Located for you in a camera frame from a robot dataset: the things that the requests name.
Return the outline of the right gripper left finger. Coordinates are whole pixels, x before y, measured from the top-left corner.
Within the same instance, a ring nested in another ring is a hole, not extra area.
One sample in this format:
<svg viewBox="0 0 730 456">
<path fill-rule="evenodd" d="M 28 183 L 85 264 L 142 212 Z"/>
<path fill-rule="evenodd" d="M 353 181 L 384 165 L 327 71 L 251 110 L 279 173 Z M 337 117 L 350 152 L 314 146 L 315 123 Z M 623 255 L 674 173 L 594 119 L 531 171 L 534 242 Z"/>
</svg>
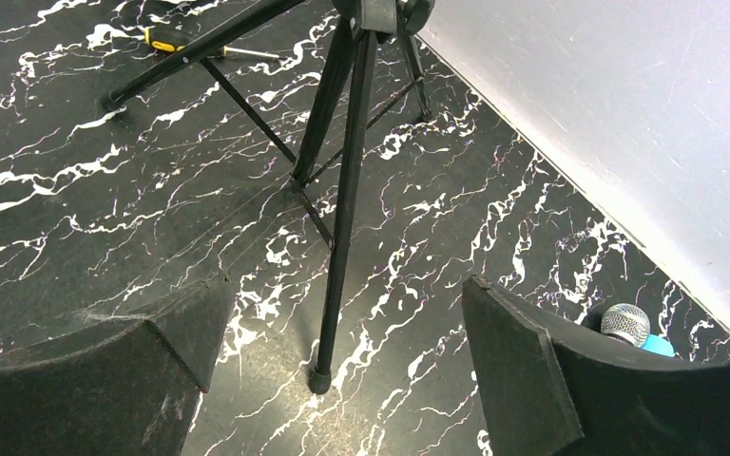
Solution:
<svg viewBox="0 0 730 456">
<path fill-rule="evenodd" d="M 233 301 L 218 274 L 0 355 L 0 455 L 178 455 Z"/>
</svg>

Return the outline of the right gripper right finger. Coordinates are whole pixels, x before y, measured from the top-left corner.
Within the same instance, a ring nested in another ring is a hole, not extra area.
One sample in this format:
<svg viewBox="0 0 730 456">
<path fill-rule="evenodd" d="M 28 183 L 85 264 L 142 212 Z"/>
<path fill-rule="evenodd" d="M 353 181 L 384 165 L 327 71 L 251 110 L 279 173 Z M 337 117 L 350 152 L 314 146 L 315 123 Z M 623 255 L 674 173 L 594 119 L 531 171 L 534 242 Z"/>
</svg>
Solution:
<svg viewBox="0 0 730 456">
<path fill-rule="evenodd" d="M 496 455 L 730 455 L 730 364 L 617 342 L 479 276 L 462 312 Z"/>
</svg>

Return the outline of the purple glitter microphone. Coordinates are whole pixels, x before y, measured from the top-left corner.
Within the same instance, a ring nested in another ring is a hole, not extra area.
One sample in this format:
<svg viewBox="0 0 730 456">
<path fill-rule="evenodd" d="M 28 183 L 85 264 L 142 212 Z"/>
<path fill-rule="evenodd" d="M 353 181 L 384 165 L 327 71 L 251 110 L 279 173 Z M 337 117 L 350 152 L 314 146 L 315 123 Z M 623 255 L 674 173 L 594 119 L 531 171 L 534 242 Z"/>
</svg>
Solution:
<svg viewBox="0 0 730 456">
<path fill-rule="evenodd" d="M 640 348 L 650 335 L 650 320 L 636 305 L 616 304 L 602 315 L 600 333 Z"/>
</svg>

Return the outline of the black tripod music stand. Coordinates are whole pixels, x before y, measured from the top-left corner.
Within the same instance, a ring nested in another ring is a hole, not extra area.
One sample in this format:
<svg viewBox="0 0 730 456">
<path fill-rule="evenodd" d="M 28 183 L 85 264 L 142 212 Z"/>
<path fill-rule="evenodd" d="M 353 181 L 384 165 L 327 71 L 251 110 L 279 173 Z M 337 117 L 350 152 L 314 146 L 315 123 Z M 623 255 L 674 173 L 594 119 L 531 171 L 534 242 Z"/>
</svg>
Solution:
<svg viewBox="0 0 730 456">
<path fill-rule="evenodd" d="M 291 0 L 258 1 L 253 6 L 225 20 L 204 35 L 191 39 L 181 50 L 133 78 L 127 85 L 107 92 L 101 106 L 113 111 L 165 78 L 199 63 L 245 112 L 265 136 L 292 163 L 291 184 L 321 238 L 331 250 L 323 316 L 320 325 L 317 361 L 308 373 L 308 388 L 315 395 L 326 393 L 332 384 L 332 361 L 336 342 L 342 292 L 355 218 L 357 188 L 365 150 L 367 131 L 410 92 L 415 92 L 421 110 L 420 119 L 432 119 L 422 69 L 414 36 L 422 30 L 434 9 L 433 1 L 335 1 L 339 21 L 329 48 L 309 120 L 297 153 L 293 153 L 259 113 L 233 87 L 211 62 L 210 54 L 242 35 L 274 20 L 297 6 Z M 406 58 L 410 82 L 394 95 L 377 114 L 369 114 L 370 96 L 376 68 L 377 47 L 395 38 Z M 336 197 L 335 221 L 328 228 L 308 200 L 307 185 L 324 171 L 317 157 L 329 132 L 344 86 L 350 88 L 345 135 L 342 148 L 334 157 L 341 161 Z"/>
</svg>

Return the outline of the blue toy microphone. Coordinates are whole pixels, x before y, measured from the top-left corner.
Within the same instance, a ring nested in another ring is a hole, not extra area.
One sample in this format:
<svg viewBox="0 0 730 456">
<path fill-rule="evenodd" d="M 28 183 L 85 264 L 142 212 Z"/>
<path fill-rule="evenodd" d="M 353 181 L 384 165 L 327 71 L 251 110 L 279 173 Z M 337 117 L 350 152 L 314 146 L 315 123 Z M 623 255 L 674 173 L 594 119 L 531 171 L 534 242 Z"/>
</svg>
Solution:
<svg viewBox="0 0 730 456">
<path fill-rule="evenodd" d="M 665 357 L 672 358 L 676 356 L 675 349 L 671 342 L 656 334 L 650 334 L 641 345 L 641 349 Z"/>
</svg>

